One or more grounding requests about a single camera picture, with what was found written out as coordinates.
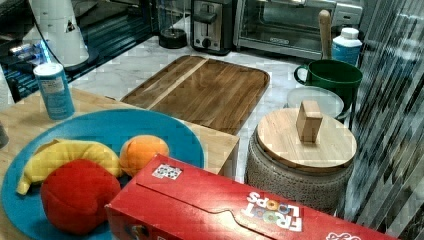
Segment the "countertop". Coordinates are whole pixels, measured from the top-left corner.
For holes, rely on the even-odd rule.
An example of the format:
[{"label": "countertop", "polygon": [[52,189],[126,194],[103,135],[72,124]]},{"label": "countertop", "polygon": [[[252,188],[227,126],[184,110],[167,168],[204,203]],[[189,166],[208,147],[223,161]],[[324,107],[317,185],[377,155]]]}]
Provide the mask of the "countertop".
[{"label": "countertop", "polygon": [[[135,108],[76,88],[71,91],[75,106],[73,117],[107,109]],[[62,121],[49,119],[39,91],[1,111],[0,121],[9,136],[9,143],[0,151],[0,188],[3,189],[3,184],[8,184],[7,181],[4,181],[4,177],[16,155],[31,140]],[[231,169],[233,154],[237,150],[238,137],[196,124],[183,123],[199,138],[205,154],[204,169],[215,174],[225,174],[228,169]],[[28,239],[7,219],[1,201],[0,223],[0,239]]]},{"label": "countertop", "polygon": [[285,58],[251,51],[230,52],[227,56],[213,56],[195,51],[190,46],[181,49],[165,49],[159,46],[157,37],[137,45],[113,60],[97,67],[70,84],[77,88],[101,96],[121,100],[131,90],[145,82],[175,59],[184,55],[203,56],[219,59],[246,67],[266,71],[270,75],[270,84],[246,120],[237,136],[240,137],[235,180],[243,182],[247,160],[247,149],[251,135],[262,117],[283,108],[287,103],[287,94],[296,88],[294,70],[305,63],[304,59]]}]

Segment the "green mug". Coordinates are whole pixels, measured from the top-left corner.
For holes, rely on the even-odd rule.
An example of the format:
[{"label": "green mug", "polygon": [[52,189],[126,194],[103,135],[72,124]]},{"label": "green mug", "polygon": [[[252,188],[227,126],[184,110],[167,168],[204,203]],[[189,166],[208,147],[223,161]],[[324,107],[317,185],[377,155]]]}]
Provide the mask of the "green mug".
[{"label": "green mug", "polygon": [[[299,69],[306,69],[306,80],[299,78]],[[336,60],[317,60],[302,65],[294,71],[294,78],[305,86],[325,88],[337,94],[343,100],[343,111],[349,110],[353,99],[356,98],[362,72],[353,65]]]}]

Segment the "orange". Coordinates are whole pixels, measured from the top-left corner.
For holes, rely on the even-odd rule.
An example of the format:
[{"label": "orange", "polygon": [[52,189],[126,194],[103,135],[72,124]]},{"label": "orange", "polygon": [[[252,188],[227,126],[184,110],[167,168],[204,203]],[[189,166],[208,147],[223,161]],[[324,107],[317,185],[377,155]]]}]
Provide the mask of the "orange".
[{"label": "orange", "polygon": [[158,153],[169,156],[169,148],[164,140],[153,135],[138,135],[124,143],[119,163],[122,170],[133,177]]}]

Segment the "bottle cap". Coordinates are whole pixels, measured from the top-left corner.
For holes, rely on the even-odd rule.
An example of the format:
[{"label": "bottle cap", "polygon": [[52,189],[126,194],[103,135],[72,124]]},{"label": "bottle cap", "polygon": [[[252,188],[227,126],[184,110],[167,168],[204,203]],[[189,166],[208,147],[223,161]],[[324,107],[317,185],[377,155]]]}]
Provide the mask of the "bottle cap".
[{"label": "bottle cap", "polygon": [[63,71],[63,66],[58,63],[43,63],[34,68],[34,74],[36,76],[54,76]]},{"label": "bottle cap", "polygon": [[355,28],[343,28],[341,36],[346,39],[357,39],[359,31]]}]

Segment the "qr code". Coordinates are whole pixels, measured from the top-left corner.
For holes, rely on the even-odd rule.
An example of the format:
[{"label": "qr code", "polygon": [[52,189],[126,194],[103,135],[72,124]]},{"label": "qr code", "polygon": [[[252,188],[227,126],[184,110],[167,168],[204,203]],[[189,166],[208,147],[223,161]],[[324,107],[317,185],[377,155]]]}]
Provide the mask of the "qr code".
[{"label": "qr code", "polygon": [[177,179],[180,176],[182,170],[177,167],[169,166],[168,164],[161,164],[156,170],[153,172],[153,176],[157,178],[170,178]]}]

